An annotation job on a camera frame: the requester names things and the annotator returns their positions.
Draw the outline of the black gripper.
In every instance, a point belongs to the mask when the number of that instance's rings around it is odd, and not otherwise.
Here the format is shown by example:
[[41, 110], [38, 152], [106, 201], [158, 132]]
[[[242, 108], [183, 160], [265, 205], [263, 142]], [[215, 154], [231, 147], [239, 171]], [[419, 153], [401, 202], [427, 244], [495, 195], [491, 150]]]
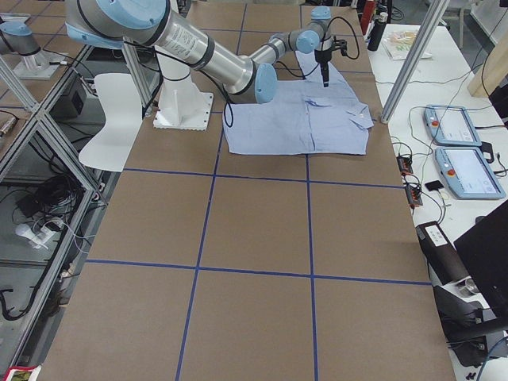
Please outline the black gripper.
[[346, 56], [346, 40], [328, 37], [321, 41], [315, 50], [315, 61], [319, 64], [323, 82], [329, 81], [329, 62], [335, 51], [340, 51], [342, 56]]

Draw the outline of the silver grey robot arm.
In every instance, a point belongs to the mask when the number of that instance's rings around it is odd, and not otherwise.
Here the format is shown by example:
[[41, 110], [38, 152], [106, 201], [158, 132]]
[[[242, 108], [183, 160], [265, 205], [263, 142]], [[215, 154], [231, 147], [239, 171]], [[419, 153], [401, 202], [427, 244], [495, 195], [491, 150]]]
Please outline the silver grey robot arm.
[[40, 45], [27, 24], [20, 21], [1, 23], [1, 54], [17, 53], [32, 56], [40, 51]]
[[277, 33], [250, 56], [238, 56], [172, 10], [168, 1], [67, 1], [68, 36], [100, 48], [119, 49], [129, 38], [168, 55], [217, 80], [235, 103], [267, 103], [275, 97], [274, 63], [287, 52], [313, 53], [322, 82], [329, 85], [333, 42], [330, 9], [318, 6], [309, 24]]

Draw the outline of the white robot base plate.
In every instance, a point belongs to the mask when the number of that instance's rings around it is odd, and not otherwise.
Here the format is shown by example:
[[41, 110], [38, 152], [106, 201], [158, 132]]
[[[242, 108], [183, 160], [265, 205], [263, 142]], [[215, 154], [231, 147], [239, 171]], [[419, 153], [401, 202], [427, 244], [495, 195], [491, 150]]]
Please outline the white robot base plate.
[[206, 130], [214, 101], [213, 93], [201, 92], [191, 78], [191, 69], [156, 49], [163, 77], [154, 127], [158, 129]]

